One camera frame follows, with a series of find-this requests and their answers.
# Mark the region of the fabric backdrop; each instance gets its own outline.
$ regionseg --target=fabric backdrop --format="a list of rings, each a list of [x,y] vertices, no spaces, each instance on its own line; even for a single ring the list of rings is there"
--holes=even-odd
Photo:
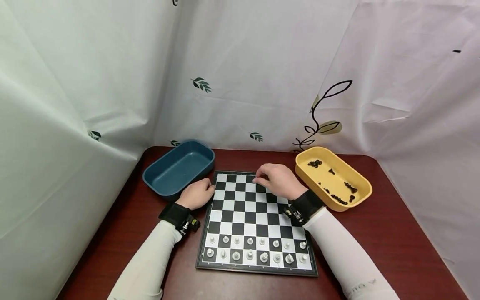
[[[479,18],[475,0],[0,0],[0,295],[53,299],[142,151],[196,138],[376,158],[480,299]]]

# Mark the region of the red-brown table top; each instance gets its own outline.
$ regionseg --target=red-brown table top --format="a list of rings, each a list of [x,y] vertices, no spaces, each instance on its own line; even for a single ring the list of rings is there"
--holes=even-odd
[[[143,182],[142,173],[169,149],[145,151],[57,299],[107,298],[167,204]],[[263,163],[295,167],[295,153],[214,152],[214,170],[255,172]],[[340,157],[370,181],[373,194],[359,206],[333,214],[364,247],[399,297],[466,299],[377,161],[362,155]],[[204,220],[205,208],[195,213]],[[162,285],[163,300],[345,298],[318,247],[314,250],[317,278],[200,270],[195,263],[201,235],[200,229],[176,245]]]

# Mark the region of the black vine drawing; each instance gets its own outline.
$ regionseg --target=black vine drawing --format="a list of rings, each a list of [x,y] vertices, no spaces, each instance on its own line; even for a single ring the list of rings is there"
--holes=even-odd
[[[315,118],[315,110],[317,109],[318,105],[320,104],[320,102],[322,100],[345,92],[352,85],[352,82],[353,82],[352,80],[341,81],[341,82],[331,86],[325,92],[324,96],[321,99],[319,99],[319,97],[317,96],[317,98],[313,102],[312,108],[310,109],[310,113],[312,114],[312,119],[315,122],[316,127],[313,128],[312,126],[308,126],[308,125],[306,125],[304,127],[305,131],[307,133],[309,133],[310,135],[308,137],[306,137],[305,139],[303,139],[303,141],[301,141],[299,139],[296,139],[297,142],[293,143],[293,144],[295,146],[298,146],[300,148],[300,150],[293,150],[294,152],[304,151],[305,149],[303,149],[302,146],[308,146],[308,145],[312,144],[313,142],[315,142],[314,139],[310,139],[310,138],[313,137],[314,135],[316,135],[317,133],[318,134],[331,134],[331,133],[340,132],[340,130],[342,129],[342,123],[340,123],[339,121],[329,121],[329,122],[326,122],[326,123],[323,123],[323,124],[319,124],[317,119]],[[339,86],[340,88],[343,88],[343,89],[338,91],[338,92],[332,92],[331,94],[329,94],[329,92],[337,86]]]
[[[259,141],[259,142],[263,142],[263,141],[264,141],[264,137],[262,137],[262,135],[259,134],[258,132],[251,132],[251,133],[250,133],[250,137],[253,138],[253,139],[256,140],[256,141]]]
[[[99,142],[99,139],[102,137],[98,131],[89,131],[88,135],[97,142]]]
[[[204,90],[207,94],[212,92],[212,90],[210,90],[210,87],[208,86],[208,82],[206,82],[205,79],[197,77],[195,79],[190,78],[190,80],[193,81],[194,87],[199,88],[202,91]]]

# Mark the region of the left hand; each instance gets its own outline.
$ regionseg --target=left hand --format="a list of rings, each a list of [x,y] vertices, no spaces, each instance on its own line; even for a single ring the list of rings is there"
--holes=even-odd
[[[212,198],[214,192],[215,185],[212,185],[208,178],[203,178],[187,186],[176,204],[194,210],[204,206]]]

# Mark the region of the wrist strap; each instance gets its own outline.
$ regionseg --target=wrist strap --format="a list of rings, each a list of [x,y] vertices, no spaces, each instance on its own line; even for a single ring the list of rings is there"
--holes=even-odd
[[[296,200],[292,201],[290,207],[285,208],[284,213],[289,218],[294,217],[304,225],[313,214],[324,206],[325,203],[312,190],[307,190]]]
[[[200,221],[192,217],[191,212],[190,209],[179,204],[169,203],[158,218],[173,224],[180,234],[186,235],[188,228],[197,231],[200,227]]]

